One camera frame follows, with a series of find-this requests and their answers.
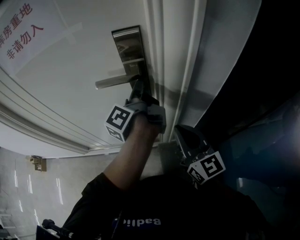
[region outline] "door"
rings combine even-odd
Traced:
[[[206,1],[181,0],[177,4],[147,0],[4,1],[0,4],[0,27],[13,28],[15,15],[22,20],[9,38],[17,38],[15,31],[27,31],[27,26],[36,35],[49,34],[49,29],[52,35],[45,43],[42,37],[31,35],[26,46],[23,38],[23,48],[15,56],[28,52],[13,70],[7,61],[14,59],[9,55],[1,59],[0,103],[6,111],[36,126],[36,132],[45,131],[44,135],[86,149],[80,154],[120,144],[108,135],[103,123],[113,104],[124,105],[131,86],[126,83],[96,90],[95,82],[125,74],[112,31],[139,25],[152,95],[166,108],[168,127],[161,140],[169,141],[193,69],[196,51],[192,50],[200,42],[205,6]],[[0,51],[9,49],[3,45]]]

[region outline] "person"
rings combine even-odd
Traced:
[[[172,175],[139,181],[158,133],[136,116],[121,151],[86,186],[63,228],[85,240],[263,239],[269,227],[255,203],[216,180],[198,189]]]

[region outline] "gray floor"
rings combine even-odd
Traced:
[[[81,197],[86,184],[100,174],[116,154],[78,158],[48,159],[47,172],[34,170],[24,155],[0,149],[0,209],[12,214],[3,217],[14,236],[34,234],[37,224],[52,219],[62,226]],[[153,149],[142,177],[159,175],[162,166]],[[35,240],[35,236],[22,240]]]

